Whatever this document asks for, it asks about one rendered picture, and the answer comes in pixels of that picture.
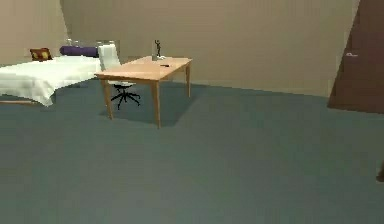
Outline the white bed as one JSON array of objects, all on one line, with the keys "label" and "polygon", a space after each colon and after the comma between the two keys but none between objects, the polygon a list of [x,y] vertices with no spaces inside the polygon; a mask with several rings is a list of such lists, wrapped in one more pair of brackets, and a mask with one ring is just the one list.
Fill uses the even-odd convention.
[{"label": "white bed", "polygon": [[100,70],[100,60],[86,56],[59,56],[0,67],[0,95],[27,98],[49,107],[56,90],[93,79]]}]

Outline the brown room door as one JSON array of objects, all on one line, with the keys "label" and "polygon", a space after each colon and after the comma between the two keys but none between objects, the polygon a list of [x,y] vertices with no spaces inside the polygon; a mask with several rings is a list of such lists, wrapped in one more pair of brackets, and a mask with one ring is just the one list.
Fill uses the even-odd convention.
[{"label": "brown room door", "polygon": [[327,107],[384,114],[384,0],[360,0]]}]

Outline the dark figurine statue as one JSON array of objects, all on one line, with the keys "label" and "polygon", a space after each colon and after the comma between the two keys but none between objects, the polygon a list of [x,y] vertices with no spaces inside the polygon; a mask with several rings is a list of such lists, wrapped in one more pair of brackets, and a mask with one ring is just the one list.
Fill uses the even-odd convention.
[{"label": "dark figurine statue", "polygon": [[155,47],[156,47],[156,51],[155,51],[156,59],[158,59],[158,60],[165,59],[166,57],[161,54],[161,42],[160,42],[160,40],[154,40],[154,43],[155,43]]}]

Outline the red patterned pillow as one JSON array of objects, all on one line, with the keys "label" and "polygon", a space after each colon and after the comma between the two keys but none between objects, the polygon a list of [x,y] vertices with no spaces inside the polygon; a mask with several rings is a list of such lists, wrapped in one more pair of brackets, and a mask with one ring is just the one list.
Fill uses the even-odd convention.
[{"label": "red patterned pillow", "polygon": [[33,61],[47,61],[51,60],[52,56],[48,48],[31,49],[30,54]]}]

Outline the purple bolster pillow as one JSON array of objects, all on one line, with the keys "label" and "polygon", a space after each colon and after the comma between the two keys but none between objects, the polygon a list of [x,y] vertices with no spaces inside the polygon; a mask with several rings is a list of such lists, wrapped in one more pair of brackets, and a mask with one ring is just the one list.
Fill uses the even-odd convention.
[{"label": "purple bolster pillow", "polygon": [[62,46],[60,48],[60,53],[66,56],[99,57],[96,47]]}]

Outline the white office chair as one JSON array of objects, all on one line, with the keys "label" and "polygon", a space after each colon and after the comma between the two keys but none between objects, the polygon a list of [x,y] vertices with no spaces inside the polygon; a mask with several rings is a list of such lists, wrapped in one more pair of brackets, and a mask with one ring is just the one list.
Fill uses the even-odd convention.
[{"label": "white office chair", "polygon": [[[116,44],[114,42],[99,45],[98,55],[102,70],[107,70],[121,65],[121,62],[118,58]],[[127,102],[129,99],[136,102],[137,105],[140,105],[140,95],[128,91],[130,87],[134,86],[134,83],[127,81],[109,81],[109,84],[117,90],[117,95],[111,98],[112,101],[116,99],[119,100],[117,109],[120,109],[122,102]]]}]

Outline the light wooden table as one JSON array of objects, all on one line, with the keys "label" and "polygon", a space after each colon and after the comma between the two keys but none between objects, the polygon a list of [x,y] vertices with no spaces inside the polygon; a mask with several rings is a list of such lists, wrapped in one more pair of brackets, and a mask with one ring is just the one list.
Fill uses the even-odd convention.
[{"label": "light wooden table", "polygon": [[110,68],[96,73],[100,80],[104,94],[104,103],[107,114],[113,119],[113,112],[110,98],[110,87],[107,84],[111,81],[130,81],[136,84],[147,84],[151,87],[155,121],[158,128],[161,127],[160,112],[160,82],[167,80],[176,72],[185,72],[186,94],[191,96],[190,69],[192,60],[190,58],[167,57],[163,60],[153,61],[151,56],[145,56],[118,67]]}]

